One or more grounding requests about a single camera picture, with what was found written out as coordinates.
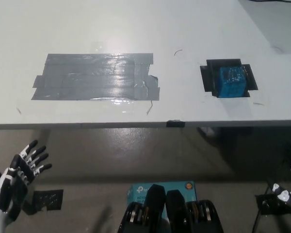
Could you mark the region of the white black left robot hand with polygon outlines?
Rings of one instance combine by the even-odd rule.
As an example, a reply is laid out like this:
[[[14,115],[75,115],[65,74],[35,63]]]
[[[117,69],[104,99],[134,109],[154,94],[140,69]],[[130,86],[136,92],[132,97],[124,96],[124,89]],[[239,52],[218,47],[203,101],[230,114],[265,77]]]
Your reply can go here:
[[[49,156],[46,146],[36,148],[37,140],[30,142],[20,153],[17,153],[0,177],[0,214],[9,221],[19,216],[29,185],[52,164],[43,164]]]

